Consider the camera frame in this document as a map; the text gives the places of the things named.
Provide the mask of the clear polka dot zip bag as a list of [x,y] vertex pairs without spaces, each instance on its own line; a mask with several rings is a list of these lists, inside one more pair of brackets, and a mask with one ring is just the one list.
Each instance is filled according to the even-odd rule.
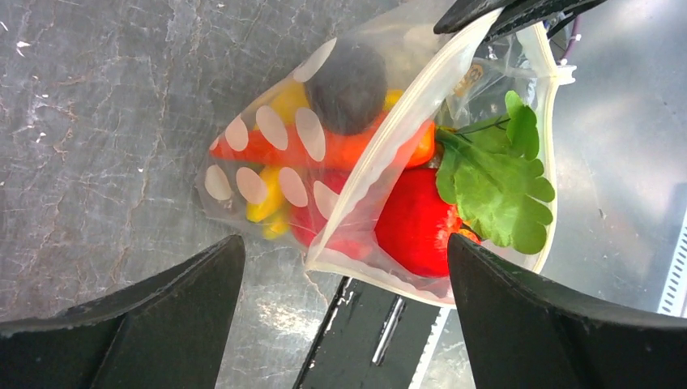
[[[271,239],[299,248],[305,256],[307,270],[351,277],[435,306],[452,304],[454,294],[449,276],[434,279],[413,275],[380,248],[374,229],[403,171],[439,168],[444,153],[442,146],[436,146],[435,154],[428,162],[416,167],[408,166],[412,155],[408,144],[419,140],[420,126],[432,121],[436,126],[459,129],[502,115],[506,111],[505,95],[509,91],[517,92],[536,114],[540,139],[538,157],[544,164],[544,176],[555,191],[553,104],[559,86],[572,80],[573,67],[560,65],[554,58],[548,41],[551,18],[486,43],[485,36],[505,6],[481,16],[459,32],[434,34],[434,24],[453,3],[406,2],[330,39],[284,79],[251,102],[213,140],[237,119],[241,119],[247,129],[253,129],[258,109],[269,105],[278,90],[289,81],[305,87],[305,82],[328,59],[337,41],[364,42],[384,57],[387,90],[399,89],[403,94],[349,171],[340,194],[336,196],[321,182],[314,184],[318,208],[327,217],[325,227],[310,247],[299,243],[292,233]],[[245,217],[247,201],[255,198],[256,194],[242,194],[238,185],[240,180],[256,184],[262,165],[215,158],[210,153],[211,145],[195,179],[204,212],[214,220],[265,238],[261,225],[249,222]],[[510,247],[497,246],[479,236],[464,220],[460,230],[453,234],[460,234],[528,270],[538,272],[547,261],[553,243],[556,193],[548,209],[553,214],[553,222],[546,228],[544,248],[536,254],[523,254]],[[351,235],[354,240],[368,243],[372,251],[358,261],[327,249],[330,238],[338,234]]]

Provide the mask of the orange carrot with leaves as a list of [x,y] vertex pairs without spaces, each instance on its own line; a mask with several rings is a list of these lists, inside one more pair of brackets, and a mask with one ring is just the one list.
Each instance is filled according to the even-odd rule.
[[[505,107],[502,115],[459,129],[423,123],[419,140],[408,144],[408,166],[428,162],[442,146],[439,168],[429,176],[441,199],[456,205],[460,218],[479,236],[536,254],[553,222],[548,204],[555,191],[538,157],[534,110],[515,91],[506,93]],[[253,129],[241,119],[232,122],[211,145],[211,156],[271,167],[352,170],[381,124],[376,118],[355,135],[341,135],[306,107],[285,118],[265,106],[262,115],[262,124]]]

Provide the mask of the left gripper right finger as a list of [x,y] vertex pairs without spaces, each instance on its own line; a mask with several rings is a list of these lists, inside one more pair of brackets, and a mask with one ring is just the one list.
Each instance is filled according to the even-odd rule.
[[686,321],[589,296],[453,234],[450,281],[478,388],[683,388]]

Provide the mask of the red apple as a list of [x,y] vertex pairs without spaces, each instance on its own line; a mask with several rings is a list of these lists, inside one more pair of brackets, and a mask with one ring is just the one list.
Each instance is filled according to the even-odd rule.
[[[308,204],[305,207],[291,206],[289,222],[292,235],[305,247],[310,247],[313,239],[323,230],[327,223],[327,217],[322,214],[314,196],[314,184],[321,182],[324,186],[338,196],[350,175],[349,171],[326,169],[313,170],[305,175],[306,193]],[[370,244],[354,240],[341,234],[334,235],[326,244],[326,248],[336,250],[347,255],[353,260],[362,260],[367,257],[372,248]]]
[[378,245],[415,276],[449,275],[447,245],[463,226],[458,208],[436,185],[437,170],[408,169],[395,183],[375,226]]

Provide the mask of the yellow banana bunch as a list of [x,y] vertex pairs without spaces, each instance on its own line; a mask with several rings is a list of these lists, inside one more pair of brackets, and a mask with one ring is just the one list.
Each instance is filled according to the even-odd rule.
[[256,184],[238,182],[242,194],[256,194],[247,201],[246,219],[260,224],[266,239],[291,233],[291,206],[305,207],[309,202],[305,174],[326,169],[351,171],[373,132],[402,94],[399,89],[387,90],[383,109],[371,127],[360,135],[343,136],[314,126],[310,116],[300,119],[300,114],[310,112],[305,87],[287,82],[269,105],[258,109],[249,142],[241,151],[247,161],[262,165]]

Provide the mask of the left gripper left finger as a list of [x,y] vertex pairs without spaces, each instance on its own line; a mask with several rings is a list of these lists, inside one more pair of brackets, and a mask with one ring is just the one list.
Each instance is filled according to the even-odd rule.
[[2,323],[2,387],[213,388],[245,259],[232,235],[105,297]]

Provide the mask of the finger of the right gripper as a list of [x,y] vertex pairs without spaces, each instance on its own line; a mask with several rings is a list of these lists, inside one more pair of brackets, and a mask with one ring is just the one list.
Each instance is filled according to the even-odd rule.
[[515,1],[503,9],[485,36],[485,42],[491,43],[561,12],[572,12],[574,16],[580,15],[603,2],[605,0]]
[[455,0],[434,24],[433,33],[442,35],[459,32],[481,16],[506,5],[506,0]]

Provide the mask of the brown kiwi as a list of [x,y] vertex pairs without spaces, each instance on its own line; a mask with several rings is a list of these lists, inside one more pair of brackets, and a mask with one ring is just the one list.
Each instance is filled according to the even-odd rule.
[[337,135],[358,135],[383,109],[385,59],[364,42],[337,41],[328,59],[305,82],[305,92],[323,127]]

